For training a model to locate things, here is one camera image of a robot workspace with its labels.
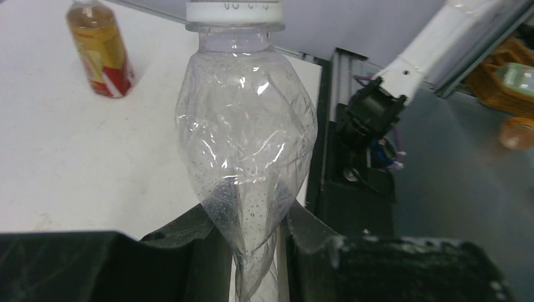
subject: white table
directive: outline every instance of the white table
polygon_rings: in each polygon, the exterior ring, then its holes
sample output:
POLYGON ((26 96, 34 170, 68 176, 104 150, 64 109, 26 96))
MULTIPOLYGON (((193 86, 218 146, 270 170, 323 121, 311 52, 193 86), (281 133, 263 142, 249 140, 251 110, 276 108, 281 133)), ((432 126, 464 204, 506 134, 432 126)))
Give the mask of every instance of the white table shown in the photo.
MULTIPOLYGON (((198 37, 109 4, 139 83, 126 98, 102 98, 89 90, 67 30, 70 3, 0 4, 0 232, 118 230, 139 239, 198 203, 173 120, 198 37)), ((317 100, 321 68, 290 61, 317 100)))

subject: bottle neck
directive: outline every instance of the bottle neck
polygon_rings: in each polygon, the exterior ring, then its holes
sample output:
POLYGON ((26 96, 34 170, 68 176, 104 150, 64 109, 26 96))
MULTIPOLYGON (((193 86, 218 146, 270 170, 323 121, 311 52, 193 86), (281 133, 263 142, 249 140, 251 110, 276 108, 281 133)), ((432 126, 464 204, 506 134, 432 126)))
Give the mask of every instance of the bottle neck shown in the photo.
POLYGON ((273 46, 270 33, 199 33, 199 52, 260 52, 273 46))

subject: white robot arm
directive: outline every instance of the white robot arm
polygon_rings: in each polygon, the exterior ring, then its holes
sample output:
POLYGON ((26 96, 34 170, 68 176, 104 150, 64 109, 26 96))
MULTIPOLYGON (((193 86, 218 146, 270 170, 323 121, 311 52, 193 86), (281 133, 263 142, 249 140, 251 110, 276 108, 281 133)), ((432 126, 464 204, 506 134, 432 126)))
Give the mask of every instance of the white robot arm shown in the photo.
POLYGON ((428 73, 477 23, 496 14, 505 0, 448 0, 415 40, 388 67, 381 87, 407 106, 428 73))
POLYGON ((338 133, 356 152, 366 150, 398 122, 420 85, 445 55, 483 18, 509 0, 447 0, 412 43, 349 101, 338 133))

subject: bottle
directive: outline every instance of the bottle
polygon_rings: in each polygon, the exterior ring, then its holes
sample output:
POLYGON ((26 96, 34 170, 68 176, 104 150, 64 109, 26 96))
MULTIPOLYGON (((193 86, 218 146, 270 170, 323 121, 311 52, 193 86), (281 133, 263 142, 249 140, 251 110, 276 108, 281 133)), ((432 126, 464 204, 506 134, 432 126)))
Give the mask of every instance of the bottle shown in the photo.
POLYGON ((275 230, 309 170, 314 105, 271 33, 278 1, 193 1, 199 32, 176 105, 179 149, 193 190, 229 241, 236 301, 278 301, 275 230))
POLYGON ((499 67, 496 74, 506 87, 534 97, 534 67, 507 63, 499 67))
POLYGON ((74 0, 66 18, 93 91, 110 98, 126 96, 134 71, 113 11, 98 0, 74 0))
POLYGON ((512 150, 526 150, 534 147, 534 120, 530 118, 509 118, 501 125, 499 141, 512 150))

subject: wicker basket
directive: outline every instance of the wicker basket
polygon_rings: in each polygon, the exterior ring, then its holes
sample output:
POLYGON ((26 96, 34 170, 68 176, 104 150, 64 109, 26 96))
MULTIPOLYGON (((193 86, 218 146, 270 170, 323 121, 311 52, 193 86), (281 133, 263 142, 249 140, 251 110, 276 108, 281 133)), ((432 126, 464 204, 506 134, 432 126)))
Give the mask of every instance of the wicker basket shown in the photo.
POLYGON ((510 38, 480 63, 465 78, 465 83, 482 104, 516 116, 534 118, 534 97, 506 87, 495 75, 495 71, 506 63, 534 67, 534 55, 519 40, 510 38))

